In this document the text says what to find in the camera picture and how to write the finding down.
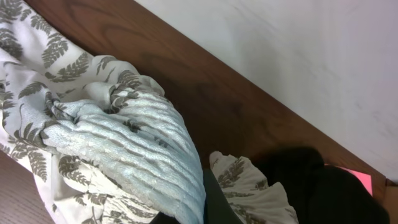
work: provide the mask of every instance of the white fabric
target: white fabric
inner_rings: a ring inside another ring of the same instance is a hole
[[[211,171],[224,196],[243,223],[298,224],[282,184],[268,186],[267,178],[246,157],[210,155]]]
[[[54,221],[149,223],[162,211],[203,223],[200,159],[163,89],[26,3],[0,3],[0,147],[35,174]]]

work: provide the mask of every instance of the black object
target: black object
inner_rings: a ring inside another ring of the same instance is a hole
[[[300,224],[389,224],[388,213],[349,172],[325,166],[310,147],[276,151],[253,163],[280,182]]]
[[[205,224],[242,224],[240,219],[232,211],[226,200],[221,187],[218,185],[216,177],[211,170],[203,171],[203,183],[206,190],[205,214],[203,216]],[[156,215],[150,224],[178,224],[175,218],[169,217],[162,212]]]

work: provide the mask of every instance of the white wall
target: white wall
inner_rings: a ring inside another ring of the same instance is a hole
[[[137,0],[398,180],[398,0]]]

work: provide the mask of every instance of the wrinkled cloth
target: wrinkled cloth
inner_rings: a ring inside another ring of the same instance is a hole
[[[34,174],[56,223],[159,211],[203,223],[199,156],[153,79],[90,55],[20,0],[0,0],[0,79],[0,148]]]
[[[248,158],[224,156],[216,151],[210,155],[210,166],[229,206],[242,223],[299,223],[282,184],[268,186],[267,177]]]
[[[301,224],[388,224],[387,211],[353,174],[326,166],[311,147],[281,149],[254,165],[285,187]]]

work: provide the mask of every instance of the wooden surface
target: wooden surface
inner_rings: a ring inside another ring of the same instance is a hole
[[[27,0],[54,28],[94,55],[131,62],[164,88],[184,117],[204,167],[213,151],[257,155],[283,146],[317,148],[327,163],[385,177],[197,44],[132,0]]]
[[[0,223],[53,223],[32,174],[3,152],[0,152]]]

